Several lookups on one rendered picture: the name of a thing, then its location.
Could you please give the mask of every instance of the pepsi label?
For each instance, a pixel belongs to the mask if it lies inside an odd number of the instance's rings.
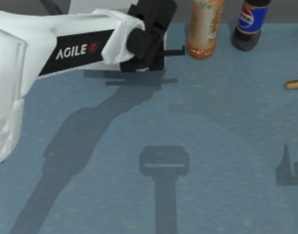
[[[254,7],[244,2],[237,28],[245,34],[253,34],[258,32],[265,20],[268,6]]]

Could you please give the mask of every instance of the wooden handle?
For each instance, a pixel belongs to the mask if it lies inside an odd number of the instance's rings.
[[[291,80],[285,83],[285,89],[298,89],[298,79],[297,80]]]

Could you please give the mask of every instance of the pepsi bottle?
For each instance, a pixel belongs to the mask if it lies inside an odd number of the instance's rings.
[[[234,47],[250,51],[257,45],[270,2],[271,0],[244,0],[232,36]]]

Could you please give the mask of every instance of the orange juice bottle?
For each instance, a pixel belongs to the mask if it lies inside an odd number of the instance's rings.
[[[218,24],[224,0],[192,0],[187,51],[196,59],[211,56],[216,47]]]

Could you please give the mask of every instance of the blue tabletop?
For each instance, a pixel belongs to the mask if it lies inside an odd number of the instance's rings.
[[[229,37],[164,72],[38,80],[0,166],[0,234],[298,234],[298,24],[264,25],[251,52]]]

